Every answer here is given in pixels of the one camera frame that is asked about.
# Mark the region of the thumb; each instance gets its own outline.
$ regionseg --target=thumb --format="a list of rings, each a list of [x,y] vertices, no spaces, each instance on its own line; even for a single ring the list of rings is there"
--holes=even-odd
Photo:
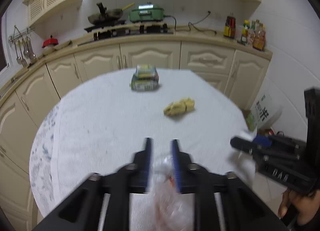
[[[290,190],[287,189],[283,194],[282,194],[282,201],[281,201],[281,204],[279,206],[279,210],[278,210],[278,216],[280,218],[284,217],[284,215],[287,213],[288,211],[288,207],[287,207],[287,204],[288,204],[288,201],[289,201],[289,193],[290,193]]]

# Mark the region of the wooden countertop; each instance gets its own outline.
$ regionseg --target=wooden countertop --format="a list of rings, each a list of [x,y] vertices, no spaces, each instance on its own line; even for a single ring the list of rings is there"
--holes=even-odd
[[[131,35],[124,37],[114,37],[105,40],[92,41],[93,32],[84,35],[78,39],[72,40],[72,44],[55,51],[48,56],[40,58],[34,65],[29,69],[22,68],[13,78],[18,78],[14,83],[6,83],[5,86],[0,90],[0,106],[5,102],[5,100],[15,91],[15,89],[26,80],[33,72],[39,69],[44,64],[54,61],[63,56],[67,56],[73,53],[82,52],[94,48],[99,48],[108,45],[117,45],[124,43],[136,43],[136,42],[151,42],[151,41],[178,41],[178,42],[194,42],[199,44],[210,44],[216,46],[223,46],[228,48],[233,48],[241,50],[247,53],[251,53],[257,56],[260,56],[264,59],[271,60],[272,52],[265,49],[264,51],[258,51],[256,49],[238,44],[236,40],[223,37],[221,32],[218,32],[217,35],[213,31],[199,32],[196,30],[183,30],[177,27],[177,31],[173,34],[142,34],[142,35]]]

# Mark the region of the red pot lid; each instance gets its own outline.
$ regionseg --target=red pot lid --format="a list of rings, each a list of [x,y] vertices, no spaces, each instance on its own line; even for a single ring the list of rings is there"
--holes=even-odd
[[[43,42],[42,48],[44,48],[44,47],[46,47],[46,46],[48,46],[50,44],[53,44],[53,45],[57,45],[58,44],[58,40],[55,39],[55,38],[52,38],[52,35],[50,35],[50,39],[45,40]]]

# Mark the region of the human hand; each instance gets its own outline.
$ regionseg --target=human hand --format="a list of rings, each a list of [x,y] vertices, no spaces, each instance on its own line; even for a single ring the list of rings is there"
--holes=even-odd
[[[308,223],[317,213],[320,206],[320,190],[317,189],[311,196],[303,196],[293,190],[287,189],[282,194],[282,202],[279,206],[278,216],[284,217],[288,211],[288,205],[293,204],[298,210],[298,225]]]

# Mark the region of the black cable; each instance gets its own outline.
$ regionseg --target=black cable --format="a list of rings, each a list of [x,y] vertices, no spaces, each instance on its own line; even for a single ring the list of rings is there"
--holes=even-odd
[[[199,28],[197,28],[197,27],[195,26],[195,24],[199,24],[199,23],[201,23],[202,21],[204,21],[210,14],[211,14],[211,11],[208,11],[208,14],[207,14],[204,18],[202,18],[201,20],[199,20],[198,22],[195,22],[195,23],[189,22],[189,23],[188,23],[189,31],[191,31],[190,25],[192,25],[193,28],[196,29],[196,30],[199,31],[199,32],[211,31],[211,30],[200,30]]]
[[[176,27],[177,27],[177,20],[176,18],[173,16],[173,15],[164,15],[163,17],[171,17],[174,19],[174,30],[176,30]]]

